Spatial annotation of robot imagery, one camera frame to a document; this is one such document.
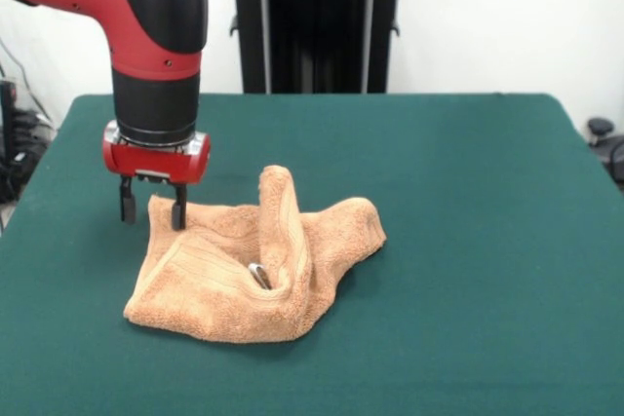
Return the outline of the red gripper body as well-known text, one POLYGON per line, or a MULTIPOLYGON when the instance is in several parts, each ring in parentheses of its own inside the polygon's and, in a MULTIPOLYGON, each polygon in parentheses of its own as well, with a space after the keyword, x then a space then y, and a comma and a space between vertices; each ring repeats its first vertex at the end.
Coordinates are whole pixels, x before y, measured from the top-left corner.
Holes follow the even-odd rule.
POLYGON ((116 121, 103 132, 102 154, 107 169, 126 177, 164 179, 172 184, 198 184, 206 173, 211 139, 195 132, 184 144, 170 147, 147 147, 124 139, 116 121))

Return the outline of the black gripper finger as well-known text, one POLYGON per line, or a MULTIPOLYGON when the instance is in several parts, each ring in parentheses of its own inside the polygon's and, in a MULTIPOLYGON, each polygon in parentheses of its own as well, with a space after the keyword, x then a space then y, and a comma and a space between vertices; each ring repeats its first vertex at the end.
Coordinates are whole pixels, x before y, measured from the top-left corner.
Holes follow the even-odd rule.
POLYGON ((120 211, 121 220, 129 225, 136 222, 136 198, 132 191, 132 178, 121 177, 120 183, 120 211))
POLYGON ((177 184, 175 186, 175 201, 172 205, 172 229, 184 230, 186 228, 186 204, 187 186, 177 184))

